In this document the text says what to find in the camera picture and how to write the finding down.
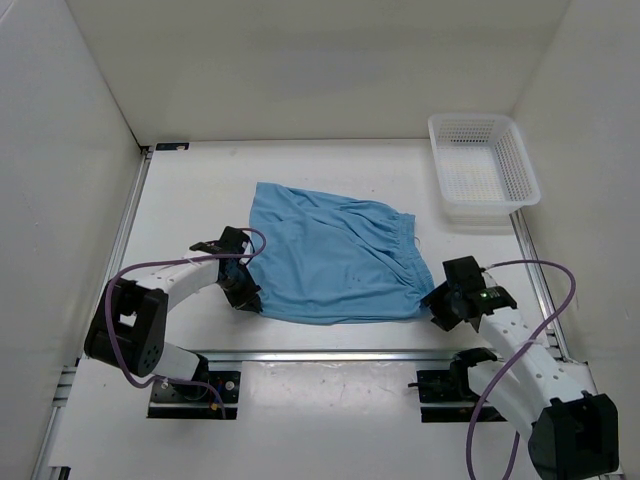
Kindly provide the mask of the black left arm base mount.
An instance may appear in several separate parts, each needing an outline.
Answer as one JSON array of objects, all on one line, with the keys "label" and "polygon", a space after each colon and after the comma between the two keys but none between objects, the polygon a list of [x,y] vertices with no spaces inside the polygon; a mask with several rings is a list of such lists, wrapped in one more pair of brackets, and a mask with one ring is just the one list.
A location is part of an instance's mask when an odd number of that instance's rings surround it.
[{"label": "black left arm base mount", "polygon": [[205,387],[156,381],[151,389],[147,417],[167,420],[236,420],[241,387],[241,371],[228,367],[209,366],[202,381],[219,394]]}]

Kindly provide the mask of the light blue shorts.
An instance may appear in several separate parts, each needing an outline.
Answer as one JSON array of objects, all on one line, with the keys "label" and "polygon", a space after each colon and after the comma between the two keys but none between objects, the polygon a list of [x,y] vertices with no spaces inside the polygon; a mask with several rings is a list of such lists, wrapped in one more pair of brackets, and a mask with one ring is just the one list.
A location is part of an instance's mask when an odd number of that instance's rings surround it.
[{"label": "light blue shorts", "polygon": [[434,288],[416,219],[377,201],[259,182],[249,215],[265,249],[249,264],[265,317],[307,324],[424,316]]}]

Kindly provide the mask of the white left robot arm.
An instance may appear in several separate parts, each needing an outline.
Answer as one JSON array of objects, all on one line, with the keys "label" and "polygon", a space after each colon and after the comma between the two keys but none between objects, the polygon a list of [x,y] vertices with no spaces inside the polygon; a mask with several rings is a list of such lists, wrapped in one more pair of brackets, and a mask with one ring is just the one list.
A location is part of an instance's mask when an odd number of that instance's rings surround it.
[{"label": "white left robot arm", "polygon": [[164,379],[188,400],[206,395],[204,358],[165,341],[168,313],[217,284],[236,309],[259,312],[259,287],[245,263],[251,254],[191,254],[131,265],[104,287],[84,341],[91,359],[118,367],[135,387]]}]

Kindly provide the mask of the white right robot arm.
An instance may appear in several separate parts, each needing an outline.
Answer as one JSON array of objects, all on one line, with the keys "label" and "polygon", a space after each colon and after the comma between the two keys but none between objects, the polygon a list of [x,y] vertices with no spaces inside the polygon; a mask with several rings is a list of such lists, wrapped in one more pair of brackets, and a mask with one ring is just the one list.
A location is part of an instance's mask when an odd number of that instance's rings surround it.
[{"label": "white right robot arm", "polygon": [[489,403],[507,420],[526,441],[540,478],[588,479],[618,469],[615,404],[567,373],[504,288],[464,292],[443,283],[423,302],[439,328],[469,323],[489,343],[455,355],[450,390],[460,399]]}]

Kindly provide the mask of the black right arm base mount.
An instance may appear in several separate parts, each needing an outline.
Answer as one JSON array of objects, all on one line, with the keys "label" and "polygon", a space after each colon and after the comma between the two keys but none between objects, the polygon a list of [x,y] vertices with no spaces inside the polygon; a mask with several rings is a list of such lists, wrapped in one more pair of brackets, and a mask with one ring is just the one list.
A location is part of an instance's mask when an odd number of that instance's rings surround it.
[{"label": "black right arm base mount", "polygon": [[479,363],[497,361],[484,347],[456,353],[446,369],[416,372],[409,389],[418,392],[422,423],[468,423],[479,395],[469,387],[468,370]]}]

